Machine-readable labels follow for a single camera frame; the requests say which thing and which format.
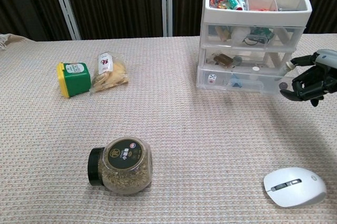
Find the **plastic drawer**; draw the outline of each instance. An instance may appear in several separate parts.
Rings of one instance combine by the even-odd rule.
[[[239,56],[239,65],[216,65],[214,54],[225,54],[230,58]],[[291,53],[256,53],[247,51],[217,51],[201,49],[197,69],[197,87],[206,90],[259,92],[279,94],[280,89],[291,90],[291,82],[298,75],[294,70],[286,76],[277,73]]]
[[[304,27],[202,24],[201,48],[294,52]]]

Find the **spice jar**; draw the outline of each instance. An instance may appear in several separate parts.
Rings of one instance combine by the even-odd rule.
[[[57,78],[63,96],[70,98],[90,89],[90,75],[85,63],[59,63]]]
[[[143,190],[152,180],[150,145],[138,138],[122,137],[105,148],[93,148],[88,178],[92,186],[105,186],[119,194]]]

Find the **black jar lid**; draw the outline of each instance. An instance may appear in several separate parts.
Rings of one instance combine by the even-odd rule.
[[[88,159],[88,178],[92,186],[103,186],[102,176],[98,173],[98,161],[104,148],[93,148]]]

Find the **green item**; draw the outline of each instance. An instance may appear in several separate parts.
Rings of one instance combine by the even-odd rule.
[[[59,63],[56,70],[61,92],[66,98],[89,91],[91,81],[85,63]]]
[[[254,27],[251,30],[253,37],[249,37],[250,41],[260,42],[262,44],[268,43],[274,34],[267,27]]]

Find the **plastic bag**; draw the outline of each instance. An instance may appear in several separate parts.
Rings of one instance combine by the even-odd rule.
[[[91,93],[127,82],[128,74],[121,54],[105,52],[98,55],[95,76],[91,83]]]

